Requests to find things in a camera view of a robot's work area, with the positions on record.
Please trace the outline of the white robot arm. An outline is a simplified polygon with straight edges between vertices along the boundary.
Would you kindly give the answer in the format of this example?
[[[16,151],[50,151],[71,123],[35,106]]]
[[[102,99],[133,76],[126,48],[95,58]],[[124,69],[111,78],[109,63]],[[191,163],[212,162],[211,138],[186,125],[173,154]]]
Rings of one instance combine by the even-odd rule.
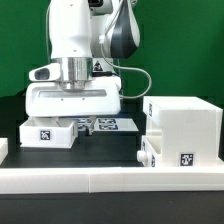
[[[32,70],[26,92],[28,124],[48,140],[74,117],[120,111],[121,79],[109,63],[138,48],[139,28],[130,0],[51,0],[50,63]]]

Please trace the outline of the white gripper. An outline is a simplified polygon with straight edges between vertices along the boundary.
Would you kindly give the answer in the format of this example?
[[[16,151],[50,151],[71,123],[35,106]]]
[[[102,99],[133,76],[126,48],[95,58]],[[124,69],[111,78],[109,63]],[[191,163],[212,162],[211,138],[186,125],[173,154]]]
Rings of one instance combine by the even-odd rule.
[[[30,117],[90,116],[86,136],[91,136],[97,115],[118,114],[120,106],[119,77],[96,77],[85,83],[83,90],[62,90],[57,82],[29,85],[26,113]]]

